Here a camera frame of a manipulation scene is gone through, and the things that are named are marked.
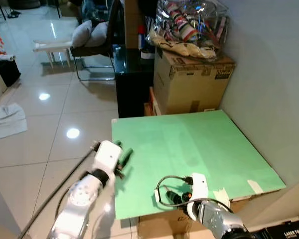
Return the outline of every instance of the white pillow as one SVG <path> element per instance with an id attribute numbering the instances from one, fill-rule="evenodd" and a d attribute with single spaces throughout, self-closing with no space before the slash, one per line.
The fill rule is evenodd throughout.
<path id="1" fill-rule="evenodd" d="M 79 25 L 73 32 L 72 35 L 72 46 L 80 47 L 83 46 L 90 38 L 92 31 L 92 21 L 85 21 Z"/>
<path id="2" fill-rule="evenodd" d="M 101 22 L 97 24 L 91 33 L 90 39 L 85 43 L 87 47 L 101 46 L 106 41 L 106 33 L 108 31 L 109 22 Z"/>

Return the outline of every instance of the black cabinet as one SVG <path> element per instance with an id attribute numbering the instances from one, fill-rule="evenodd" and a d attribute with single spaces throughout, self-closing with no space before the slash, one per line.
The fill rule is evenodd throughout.
<path id="1" fill-rule="evenodd" d="M 144 60 L 137 49 L 114 45 L 114 68 L 119 118 L 144 116 L 153 86 L 154 60 Z"/>

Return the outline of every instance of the gray wall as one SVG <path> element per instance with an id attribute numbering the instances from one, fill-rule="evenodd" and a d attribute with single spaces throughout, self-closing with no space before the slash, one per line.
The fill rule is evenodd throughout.
<path id="1" fill-rule="evenodd" d="M 223 2 L 231 14 L 225 51 L 237 68 L 221 108 L 288 187 L 241 215 L 251 225 L 293 217 L 299 214 L 299 0 Z"/>
<path id="2" fill-rule="evenodd" d="M 0 193 L 0 225 L 4 226 L 5 228 L 7 228 L 9 231 L 11 231 L 16 235 L 21 232 L 16 221 L 14 220 L 12 213 L 10 212 L 7 204 L 5 203 L 1 193 Z"/>

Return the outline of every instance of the white tile floor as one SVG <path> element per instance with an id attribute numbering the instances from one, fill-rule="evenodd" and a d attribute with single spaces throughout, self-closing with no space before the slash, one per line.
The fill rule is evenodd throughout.
<path id="1" fill-rule="evenodd" d="M 117 118 L 118 112 L 113 82 L 81 84 L 73 65 L 69 68 L 64 61 L 65 56 L 55 54 L 56 60 L 62 61 L 52 69 L 44 52 L 32 52 L 35 39 L 70 39 L 76 20 L 59 19 L 56 10 L 49 7 L 21 12 L 16 19 L 0 18 L 0 36 L 5 49 L 8 54 L 16 55 L 22 73 L 0 98 L 0 105 L 20 104 L 26 114 L 28 130 L 0 139 L 0 192 L 15 221 L 23 228 L 92 141 L 111 139 L 111 119 Z M 110 64 L 105 57 L 92 57 L 90 61 Z M 84 77 L 89 75 L 86 71 L 80 73 Z M 77 138 L 67 137 L 71 128 L 80 131 Z M 90 157 L 83 163 L 44 209 L 29 230 L 33 239 L 46 238 L 60 195 L 82 172 L 90 169 L 92 161 Z M 115 220 L 114 208 L 112 201 L 110 213 L 100 218 L 91 214 L 92 226 L 85 238 L 137 238 L 136 222 Z"/>

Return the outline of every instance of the green table surface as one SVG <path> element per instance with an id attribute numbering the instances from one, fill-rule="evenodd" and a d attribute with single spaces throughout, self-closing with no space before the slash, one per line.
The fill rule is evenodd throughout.
<path id="1" fill-rule="evenodd" d="M 171 210 L 158 205 L 153 193 L 166 175 L 204 174 L 211 198 L 223 188 L 229 199 L 255 195 L 248 180 L 257 182 L 264 193 L 285 187 L 223 111 L 114 120 L 112 139 L 134 150 L 124 169 L 126 177 L 116 180 L 116 219 Z M 190 191 L 181 180 L 163 184 L 178 193 Z M 165 189 L 160 190 L 168 203 Z"/>

